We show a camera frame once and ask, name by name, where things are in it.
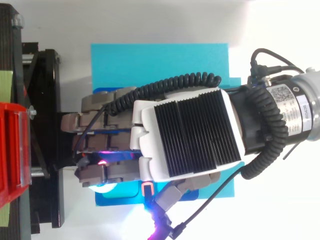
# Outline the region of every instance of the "red container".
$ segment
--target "red container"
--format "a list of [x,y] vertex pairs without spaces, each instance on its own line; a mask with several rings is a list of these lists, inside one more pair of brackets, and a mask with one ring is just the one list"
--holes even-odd
[[30,123],[26,108],[0,102],[0,208],[31,183]]

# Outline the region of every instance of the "pink led light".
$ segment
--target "pink led light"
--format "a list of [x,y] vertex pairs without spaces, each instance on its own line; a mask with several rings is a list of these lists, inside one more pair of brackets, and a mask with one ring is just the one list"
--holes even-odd
[[101,154],[112,154],[113,152],[112,151],[101,151],[100,153]]
[[102,165],[102,164],[107,164],[107,161],[101,160],[100,162],[98,162],[98,165]]

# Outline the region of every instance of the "black heat sink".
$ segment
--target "black heat sink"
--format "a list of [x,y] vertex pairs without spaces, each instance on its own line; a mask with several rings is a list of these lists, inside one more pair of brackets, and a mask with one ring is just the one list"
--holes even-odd
[[240,161],[220,90],[154,107],[169,176]]

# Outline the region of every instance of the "black metal frame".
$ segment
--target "black metal frame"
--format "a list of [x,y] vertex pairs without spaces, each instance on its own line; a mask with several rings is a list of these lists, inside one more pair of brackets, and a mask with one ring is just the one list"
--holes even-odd
[[[22,49],[35,49],[35,45],[38,48],[38,43],[23,43]],[[23,66],[27,92],[25,102],[37,111],[30,121],[31,165],[41,167],[44,173],[44,177],[33,177],[29,187],[31,233],[38,234],[41,223],[51,223],[52,228],[60,228],[65,221],[63,174],[57,166],[61,165],[61,160],[71,156],[72,141],[69,139],[73,134],[60,130],[61,114],[57,113],[56,91],[58,54],[53,49],[29,53],[33,54],[31,64]]]

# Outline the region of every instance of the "yellow sticker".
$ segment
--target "yellow sticker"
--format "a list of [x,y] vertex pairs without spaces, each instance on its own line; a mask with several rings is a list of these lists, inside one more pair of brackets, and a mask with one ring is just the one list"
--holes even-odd
[[0,102],[10,103],[13,71],[0,70]]

